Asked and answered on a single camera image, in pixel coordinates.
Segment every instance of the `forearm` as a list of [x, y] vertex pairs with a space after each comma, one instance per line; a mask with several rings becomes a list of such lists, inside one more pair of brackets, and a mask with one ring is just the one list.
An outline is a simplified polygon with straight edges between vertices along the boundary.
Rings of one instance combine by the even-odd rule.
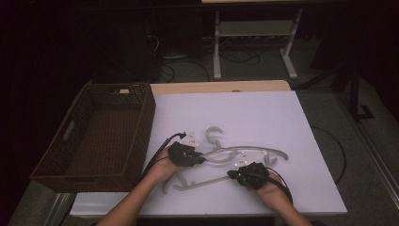
[[97, 225], [135, 225], [141, 206], [157, 184], [151, 178], [144, 178]]
[[289, 226], [311, 226], [311, 223], [288, 202], [282, 203], [273, 210], [281, 216]]

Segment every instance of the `wicker basket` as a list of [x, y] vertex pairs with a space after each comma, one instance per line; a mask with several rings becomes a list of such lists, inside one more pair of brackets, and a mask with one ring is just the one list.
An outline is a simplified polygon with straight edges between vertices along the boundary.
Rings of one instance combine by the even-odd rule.
[[154, 111], [149, 84], [85, 86], [30, 178], [56, 192], [130, 191]]

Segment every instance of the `metal stand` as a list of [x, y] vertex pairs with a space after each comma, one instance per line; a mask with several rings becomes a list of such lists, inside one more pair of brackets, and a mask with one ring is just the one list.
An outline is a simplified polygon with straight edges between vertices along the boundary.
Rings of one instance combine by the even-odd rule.
[[294, 18], [291, 30], [290, 30], [290, 35], [288, 37], [288, 43], [285, 46], [285, 48], [281, 48], [279, 49], [279, 52], [281, 53], [281, 57], [282, 60], [284, 61], [285, 64], [285, 68], [287, 69], [288, 74], [290, 75], [291, 79], [297, 79], [298, 76], [296, 74], [295, 68], [293, 63], [291, 62], [290, 59], [290, 51], [291, 51], [291, 47], [293, 46], [293, 42], [295, 39], [295, 34], [296, 34], [296, 30], [298, 29], [299, 26], [299, 20], [300, 17], [302, 15], [302, 11], [303, 9], [300, 8], [297, 12], [296, 12], [296, 16]]
[[297, 79], [297, 74], [289, 55], [302, 11], [303, 9], [300, 8], [293, 20], [249, 22], [220, 22], [219, 11], [217, 11], [215, 13], [214, 79], [220, 80], [222, 78], [219, 58], [219, 37], [237, 36], [288, 36], [287, 45], [279, 51], [290, 78]]

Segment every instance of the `white board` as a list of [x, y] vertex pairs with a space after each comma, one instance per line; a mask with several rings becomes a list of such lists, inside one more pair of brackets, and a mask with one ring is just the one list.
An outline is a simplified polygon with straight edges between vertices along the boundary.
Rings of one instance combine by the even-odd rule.
[[[304, 214], [346, 213], [311, 128], [294, 91], [232, 92], [156, 95], [156, 110], [146, 164], [171, 135], [194, 131], [200, 142], [197, 152], [215, 148], [205, 131], [220, 127], [222, 147], [260, 146], [278, 149], [289, 155], [278, 157], [276, 170], [286, 181], [295, 207]], [[226, 176], [237, 170], [234, 160], [225, 165], [203, 163], [183, 172], [187, 182], [202, 182]], [[157, 187], [144, 204], [142, 217], [265, 216], [273, 213], [246, 188], [234, 180], [168, 194]], [[103, 216], [126, 193], [79, 193], [71, 215]]]

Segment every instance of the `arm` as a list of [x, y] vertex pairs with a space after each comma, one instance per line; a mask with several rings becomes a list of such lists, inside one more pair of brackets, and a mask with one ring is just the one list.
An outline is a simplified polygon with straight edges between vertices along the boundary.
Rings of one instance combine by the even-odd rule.
[[181, 169], [168, 159], [168, 148], [164, 149], [157, 159], [159, 161], [151, 167], [143, 180], [118, 205], [109, 211], [97, 225], [136, 225], [141, 206], [152, 190]]
[[[270, 172], [270, 177], [281, 182], [278, 175], [273, 172]], [[288, 225], [311, 226], [311, 223], [290, 203], [285, 193], [272, 183], [267, 183], [260, 189], [251, 191], [261, 198], [264, 205], [281, 216]]]

